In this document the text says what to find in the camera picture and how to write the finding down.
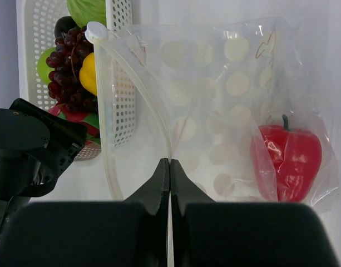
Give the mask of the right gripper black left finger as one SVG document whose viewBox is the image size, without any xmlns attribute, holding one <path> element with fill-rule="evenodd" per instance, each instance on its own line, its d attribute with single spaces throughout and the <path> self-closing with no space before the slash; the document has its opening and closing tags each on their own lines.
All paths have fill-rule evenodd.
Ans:
<svg viewBox="0 0 341 267">
<path fill-rule="evenodd" d="M 170 165 L 124 201 L 35 202 L 0 240 L 0 266 L 166 266 Z"/>
</svg>

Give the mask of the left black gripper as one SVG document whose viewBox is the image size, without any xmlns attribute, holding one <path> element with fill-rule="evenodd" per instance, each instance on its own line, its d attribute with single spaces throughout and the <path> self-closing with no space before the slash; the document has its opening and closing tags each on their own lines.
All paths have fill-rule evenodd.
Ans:
<svg viewBox="0 0 341 267">
<path fill-rule="evenodd" d="M 49 194 L 86 144 L 87 128 L 22 98 L 0 108 L 0 237 L 11 216 Z"/>
</svg>

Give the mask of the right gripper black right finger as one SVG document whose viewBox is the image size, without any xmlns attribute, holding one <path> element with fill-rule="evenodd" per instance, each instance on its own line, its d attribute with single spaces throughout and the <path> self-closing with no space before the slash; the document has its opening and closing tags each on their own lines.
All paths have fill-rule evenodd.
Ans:
<svg viewBox="0 0 341 267">
<path fill-rule="evenodd" d="M 175 266 L 338 266 L 316 213 L 303 204 L 216 202 L 170 164 Z"/>
</svg>

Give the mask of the red dragon fruit toy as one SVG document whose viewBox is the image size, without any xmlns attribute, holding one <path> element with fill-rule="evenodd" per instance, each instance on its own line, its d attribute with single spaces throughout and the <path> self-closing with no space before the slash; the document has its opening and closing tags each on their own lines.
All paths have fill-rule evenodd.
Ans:
<svg viewBox="0 0 341 267">
<path fill-rule="evenodd" d="M 69 122 L 79 123 L 87 127 L 87 142 L 86 145 L 91 143 L 101 144 L 100 139 L 100 125 L 99 117 L 96 113 L 76 111 L 71 112 L 66 109 L 65 105 L 57 105 L 52 107 L 48 113 L 62 118 Z"/>
</svg>

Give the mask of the yellow bell pepper toy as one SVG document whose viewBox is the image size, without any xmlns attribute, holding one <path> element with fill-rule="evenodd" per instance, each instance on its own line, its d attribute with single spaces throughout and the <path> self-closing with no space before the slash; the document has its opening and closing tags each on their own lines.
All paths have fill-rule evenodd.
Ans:
<svg viewBox="0 0 341 267">
<path fill-rule="evenodd" d="M 84 60 L 79 72 L 79 80 L 84 89 L 97 96 L 95 55 L 90 53 Z"/>
</svg>

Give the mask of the red bell pepper toy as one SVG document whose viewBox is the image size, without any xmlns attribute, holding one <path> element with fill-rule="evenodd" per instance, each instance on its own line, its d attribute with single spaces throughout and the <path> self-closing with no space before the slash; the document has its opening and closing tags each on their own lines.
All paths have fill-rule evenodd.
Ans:
<svg viewBox="0 0 341 267">
<path fill-rule="evenodd" d="M 250 145 L 254 177 L 266 201 L 301 202 L 308 195 L 322 163 L 322 146 L 308 130 L 291 128 L 282 115 L 281 125 L 261 125 Z"/>
</svg>

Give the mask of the clear zip top bag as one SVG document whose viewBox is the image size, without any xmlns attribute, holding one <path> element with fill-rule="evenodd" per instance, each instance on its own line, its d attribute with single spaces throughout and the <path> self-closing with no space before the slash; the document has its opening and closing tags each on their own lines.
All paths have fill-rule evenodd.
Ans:
<svg viewBox="0 0 341 267">
<path fill-rule="evenodd" d="M 320 204 L 339 186 L 337 158 L 310 77 L 299 19 L 221 25 L 87 25 L 95 47 L 101 147 L 108 189 L 124 200 L 159 160 L 177 160 L 216 201 L 266 201 L 254 177 L 252 138 L 261 125 L 314 133 L 322 163 L 306 198 Z"/>
</svg>

